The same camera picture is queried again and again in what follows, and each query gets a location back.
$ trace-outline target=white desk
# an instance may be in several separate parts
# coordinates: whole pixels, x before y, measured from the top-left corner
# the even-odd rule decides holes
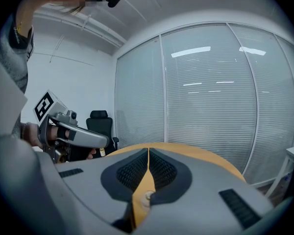
[[[282,177],[285,175],[289,162],[294,163],[294,147],[286,149],[286,156],[285,156],[284,162],[273,184],[267,191],[266,197],[268,198],[270,197],[270,195],[273,193],[274,189],[277,187]]]

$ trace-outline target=person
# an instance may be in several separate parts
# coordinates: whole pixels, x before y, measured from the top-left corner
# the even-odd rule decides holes
[[[71,7],[70,13],[78,12],[89,1],[22,0],[15,12],[7,19],[0,32],[0,62],[23,93],[26,91],[28,82],[27,61],[34,50],[34,29],[32,26],[34,12],[49,2]],[[25,140],[32,147],[38,146],[43,148],[38,139],[37,128],[38,125],[34,123],[21,123],[21,116],[19,116],[13,128],[12,136]],[[57,131],[57,126],[49,128],[49,141],[56,140]],[[65,135],[68,138],[69,131],[66,131]],[[87,159],[92,159],[95,153],[95,149],[91,150]]]

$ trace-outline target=ceiling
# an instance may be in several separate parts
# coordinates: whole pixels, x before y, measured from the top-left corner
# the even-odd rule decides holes
[[[65,15],[59,6],[47,4],[35,16],[70,24],[102,38],[113,51],[133,34],[159,20],[193,10],[211,8],[252,12],[279,21],[281,10],[273,0],[121,0],[115,8],[107,2]]]

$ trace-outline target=ceiling light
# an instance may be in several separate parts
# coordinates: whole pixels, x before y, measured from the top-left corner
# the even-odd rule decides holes
[[[233,84],[234,81],[217,82],[216,84]]]
[[[258,49],[250,49],[247,47],[241,47],[240,51],[245,51],[245,52],[249,52],[251,54],[257,54],[257,55],[261,55],[261,56],[264,56],[266,54],[265,51],[258,50]]]
[[[180,57],[180,56],[184,56],[184,55],[189,55],[189,54],[194,54],[194,53],[198,53],[198,52],[205,52],[205,51],[210,51],[211,47],[200,47],[200,48],[194,48],[194,49],[187,49],[187,50],[183,50],[180,52],[176,52],[176,53],[172,53],[171,56],[174,57]]]
[[[202,83],[194,83],[194,84],[183,84],[183,86],[197,85],[197,84],[202,84]]]

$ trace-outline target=hand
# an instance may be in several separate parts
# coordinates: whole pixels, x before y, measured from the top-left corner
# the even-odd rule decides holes
[[[51,128],[49,128],[49,131],[47,133],[47,138],[49,141],[54,141],[57,139],[57,132],[58,132],[58,126],[51,126]],[[26,130],[24,131],[24,140],[27,141],[28,143],[30,143],[31,146],[38,146],[39,148],[43,149],[44,146],[43,144],[40,143],[38,136],[37,136],[37,129],[38,129],[38,125],[37,124],[33,124],[33,123],[29,123],[26,126]],[[70,131],[67,130],[65,132],[65,136],[66,138],[69,137]],[[89,153],[87,160],[88,159],[93,159],[93,155],[96,154],[96,150],[92,149],[91,152]]]

